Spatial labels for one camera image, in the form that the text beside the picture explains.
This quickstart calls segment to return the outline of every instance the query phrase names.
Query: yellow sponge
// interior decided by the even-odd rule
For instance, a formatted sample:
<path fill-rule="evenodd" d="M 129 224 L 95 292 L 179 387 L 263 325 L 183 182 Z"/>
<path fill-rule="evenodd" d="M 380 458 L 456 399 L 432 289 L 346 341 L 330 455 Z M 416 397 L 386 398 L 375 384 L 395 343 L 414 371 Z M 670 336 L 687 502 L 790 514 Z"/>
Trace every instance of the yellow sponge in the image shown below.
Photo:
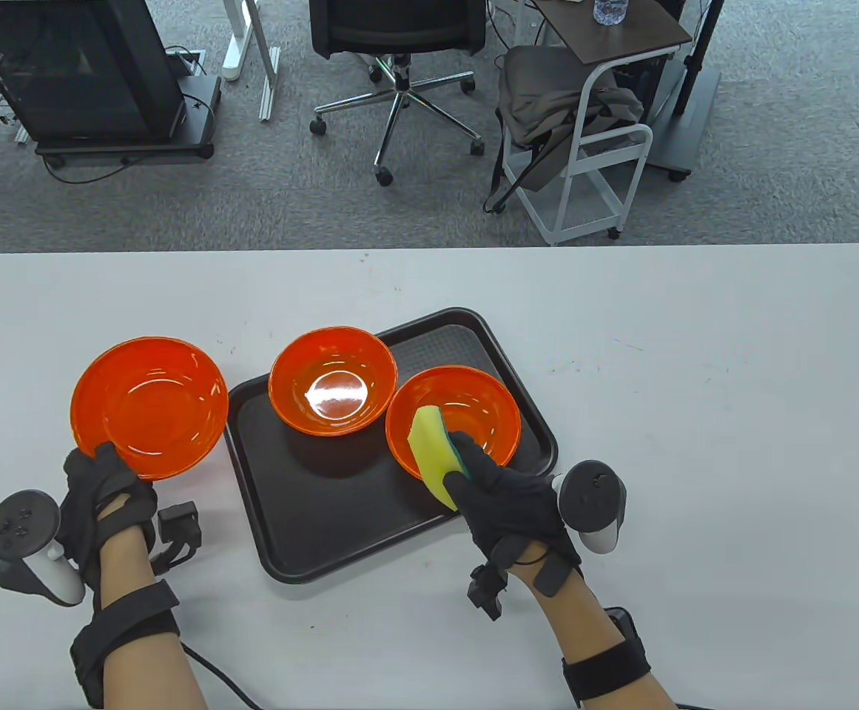
<path fill-rule="evenodd" d="M 408 441 L 413 459 L 416 459 L 416 467 L 420 470 L 422 483 L 429 488 L 429 493 L 436 496 L 444 506 L 458 510 L 459 507 L 443 486 L 442 480 L 446 473 L 457 471 L 463 476 L 468 476 L 468 471 L 459 458 L 459 453 L 449 441 L 449 432 L 445 429 L 442 410 L 433 406 L 416 409 Z"/>

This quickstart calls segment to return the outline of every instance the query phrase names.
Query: orange plate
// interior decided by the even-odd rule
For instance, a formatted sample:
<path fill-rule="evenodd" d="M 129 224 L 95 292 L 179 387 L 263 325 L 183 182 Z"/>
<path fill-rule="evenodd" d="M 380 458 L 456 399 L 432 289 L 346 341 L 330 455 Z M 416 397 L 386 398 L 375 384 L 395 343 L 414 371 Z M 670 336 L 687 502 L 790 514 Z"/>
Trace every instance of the orange plate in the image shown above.
<path fill-rule="evenodd" d="M 195 345 L 137 338 L 95 359 L 71 398 L 71 429 L 83 452 L 114 442 L 139 477 L 161 481 L 205 459 L 222 436 L 229 390 Z"/>
<path fill-rule="evenodd" d="M 396 359 L 384 342 L 359 328 L 322 328 L 277 356 L 268 396 L 298 432 L 343 436 L 372 424 L 396 392 Z"/>
<path fill-rule="evenodd" d="M 393 457 L 422 480 L 409 449 L 416 409 L 442 409 L 446 429 L 466 432 L 499 466 L 505 466 L 521 443 L 521 411 L 505 386 L 481 370 L 449 365 L 420 372 L 400 388 L 386 412 L 386 441 Z"/>

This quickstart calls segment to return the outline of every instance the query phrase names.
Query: gray bag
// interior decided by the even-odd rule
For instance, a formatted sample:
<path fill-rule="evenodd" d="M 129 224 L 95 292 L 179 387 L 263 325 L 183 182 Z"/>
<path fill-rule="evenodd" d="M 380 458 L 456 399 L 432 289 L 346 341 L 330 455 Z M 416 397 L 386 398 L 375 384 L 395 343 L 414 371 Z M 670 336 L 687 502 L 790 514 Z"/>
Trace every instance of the gray bag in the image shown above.
<path fill-rule="evenodd" d="M 501 183 L 505 128 L 511 140 L 531 149 L 531 162 L 517 181 L 486 212 L 501 212 L 518 187 L 538 192 L 558 175 L 570 155 L 581 91 L 595 64 L 582 64 L 568 47 L 512 47 L 505 55 L 498 80 L 498 108 L 502 139 L 491 175 L 491 197 Z M 616 86 L 612 71 L 594 82 L 584 121 L 584 135 L 633 125 L 643 115 L 643 104 L 629 89 Z M 597 144 L 592 149 L 611 148 Z"/>

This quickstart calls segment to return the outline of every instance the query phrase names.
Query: floor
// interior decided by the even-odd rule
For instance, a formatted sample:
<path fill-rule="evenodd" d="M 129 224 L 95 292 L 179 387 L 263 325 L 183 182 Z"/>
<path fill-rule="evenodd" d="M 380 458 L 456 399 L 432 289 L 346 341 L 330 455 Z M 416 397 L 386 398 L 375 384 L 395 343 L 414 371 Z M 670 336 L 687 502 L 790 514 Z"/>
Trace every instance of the floor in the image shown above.
<path fill-rule="evenodd" d="M 218 69 L 229 40 L 219 0 L 149 7 L 165 44 L 203 48 L 207 70 Z M 689 0 L 684 24 L 694 27 L 698 10 Z M 461 135 L 407 111 L 388 156 L 396 180 L 381 189 L 369 163 L 385 106 L 332 116 L 324 138 L 307 128 L 315 104 L 368 90 L 360 62 L 314 54 L 300 0 L 266 0 L 261 14 L 281 46 L 273 119 L 257 120 L 253 48 L 242 78 L 225 88 L 216 155 L 205 165 L 138 166 L 65 186 L 32 146 L 13 144 L 13 129 L 0 129 L 0 251 L 542 244 L 517 200 L 497 217 L 481 210 L 498 135 L 493 60 L 503 51 L 491 31 L 476 57 L 420 56 L 414 68 L 476 71 L 472 97 L 457 87 L 432 95 L 486 137 L 486 156 L 470 156 Z M 509 38 L 509 18 L 497 20 Z M 859 241 L 859 2 L 730 0 L 707 63 L 723 82 L 700 166 L 680 185 L 647 170 L 619 243 Z M 595 234 L 572 244 L 608 241 Z"/>

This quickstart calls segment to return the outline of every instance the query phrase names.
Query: black chair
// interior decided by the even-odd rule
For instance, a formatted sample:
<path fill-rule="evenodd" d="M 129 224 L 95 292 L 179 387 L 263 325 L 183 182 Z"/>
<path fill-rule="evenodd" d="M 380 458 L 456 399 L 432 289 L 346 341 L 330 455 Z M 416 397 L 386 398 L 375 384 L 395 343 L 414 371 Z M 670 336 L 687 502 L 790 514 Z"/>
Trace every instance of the black chair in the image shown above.
<path fill-rule="evenodd" d="M 421 93 L 459 82 L 464 94 L 468 94 L 476 88 L 474 74 L 462 72 L 410 82 L 409 60 L 410 55 L 420 52 L 466 50 L 474 54 L 485 47 L 486 0 L 310 0 L 310 7 L 311 41 L 317 54 L 324 58 L 335 52 L 371 55 L 375 60 L 371 80 L 376 83 L 385 76 L 393 82 L 391 89 L 318 106 L 311 133 L 327 132 L 324 114 L 392 101 L 380 149 L 373 160 L 373 172 L 382 186 L 393 182 L 383 159 L 400 109 L 410 102 L 472 138 L 472 155 L 483 155 L 485 144 L 479 133 L 427 101 Z"/>

